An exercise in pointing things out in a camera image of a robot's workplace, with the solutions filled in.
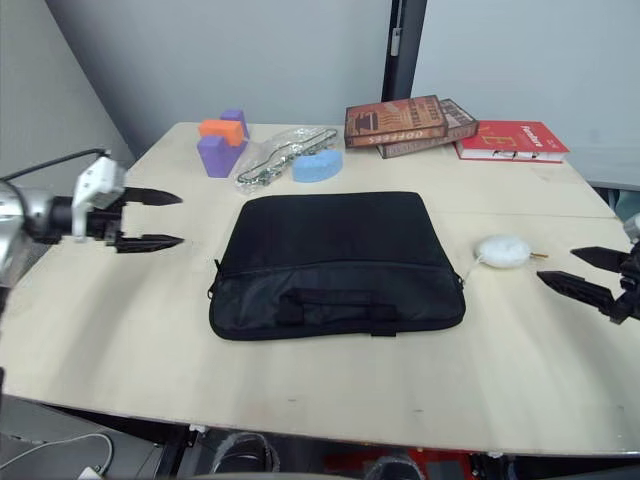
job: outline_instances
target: orange foam block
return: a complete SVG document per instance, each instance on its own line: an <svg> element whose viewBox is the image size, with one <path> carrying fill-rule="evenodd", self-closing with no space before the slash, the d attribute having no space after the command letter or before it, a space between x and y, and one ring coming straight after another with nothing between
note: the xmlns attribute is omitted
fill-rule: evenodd
<svg viewBox="0 0 640 480"><path fill-rule="evenodd" d="M200 136L220 135L227 140L232 147L239 147L244 141L244 130L242 122L235 120L213 120L207 119L198 127Z"/></svg>

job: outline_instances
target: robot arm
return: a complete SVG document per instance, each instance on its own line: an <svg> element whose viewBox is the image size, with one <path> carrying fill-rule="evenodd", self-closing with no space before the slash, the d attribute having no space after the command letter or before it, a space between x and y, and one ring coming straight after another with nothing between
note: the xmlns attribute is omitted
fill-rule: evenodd
<svg viewBox="0 0 640 480"><path fill-rule="evenodd" d="M559 294L596 307L613 323L619 325L628 317L640 319L640 213L625 222L624 230L634 243L630 253L604 247L571 250L590 265L621 275L624 292L617 299L608 288L566 272L538 272L538 277Z"/></svg>
<svg viewBox="0 0 640 480"><path fill-rule="evenodd" d="M9 291L23 273L30 247L54 245L63 236L102 240L118 253L153 252L183 240L169 235L127 238L121 231L128 202L171 205L182 200L168 192L124 186L125 170L104 154L80 174L73 197L22 189L0 180L0 315Z"/></svg>

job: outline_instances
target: shoe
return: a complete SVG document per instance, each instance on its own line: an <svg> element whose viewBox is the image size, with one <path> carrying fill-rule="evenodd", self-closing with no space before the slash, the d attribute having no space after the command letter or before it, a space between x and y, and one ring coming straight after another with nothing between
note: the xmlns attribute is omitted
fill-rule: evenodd
<svg viewBox="0 0 640 480"><path fill-rule="evenodd" d="M364 480L425 480L413 460L402 457L381 457L367 472Z"/></svg>
<svg viewBox="0 0 640 480"><path fill-rule="evenodd" d="M229 435L218 447L211 473L278 472L280 459L259 433Z"/></svg>

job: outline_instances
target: purple foam block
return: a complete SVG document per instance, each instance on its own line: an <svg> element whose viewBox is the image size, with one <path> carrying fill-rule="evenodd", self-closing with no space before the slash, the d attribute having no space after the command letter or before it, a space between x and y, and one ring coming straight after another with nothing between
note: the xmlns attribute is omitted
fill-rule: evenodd
<svg viewBox="0 0 640 480"><path fill-rule="evenodd" d="M220 120L234 120L242 123L244 138L249 138L249 130L247 129L247 122L244 121L244 112L242 110L225 110L222 115L220 115Z"/></svg>
<svg viewBox="0 0 640 480"><path fill-rule="evenodd" d="M221 135L202 137L198 142L198 153L207 175L215 178L228 177L246 146L247 142L244 141L241 145L232 147Z"/></svg>

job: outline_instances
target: red book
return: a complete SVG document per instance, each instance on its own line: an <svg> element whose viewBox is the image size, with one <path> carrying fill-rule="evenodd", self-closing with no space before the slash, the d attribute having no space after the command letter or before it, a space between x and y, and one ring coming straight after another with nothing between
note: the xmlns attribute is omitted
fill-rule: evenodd
<svg viewBox="0 0 640 480"><path fill-rule="evenodd" d="M542 122L480 120L456 151L463 160L561 163L569 149Z"/></svg>

